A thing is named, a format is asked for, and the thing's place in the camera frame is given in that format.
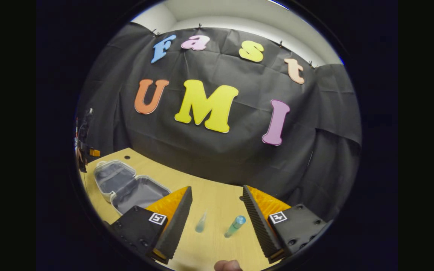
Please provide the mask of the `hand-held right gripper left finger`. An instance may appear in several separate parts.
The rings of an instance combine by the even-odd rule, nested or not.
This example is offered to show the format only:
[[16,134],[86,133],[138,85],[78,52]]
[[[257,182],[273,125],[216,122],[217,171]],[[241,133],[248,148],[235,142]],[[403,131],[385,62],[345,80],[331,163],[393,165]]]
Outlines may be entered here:
[[192,188],[183,187],[150,206],[133,206],[110,233],[132,253],[167,264],[179,245],[193,202]]

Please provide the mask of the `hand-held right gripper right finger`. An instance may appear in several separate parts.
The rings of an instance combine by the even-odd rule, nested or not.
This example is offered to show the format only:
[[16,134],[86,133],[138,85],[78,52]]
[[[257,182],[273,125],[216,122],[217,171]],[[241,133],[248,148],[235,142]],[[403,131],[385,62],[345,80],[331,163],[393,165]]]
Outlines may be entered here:
[[306,254],[329,226],[304,204],[290,206],[248,185],[243,186],[242,201],[269,263]]

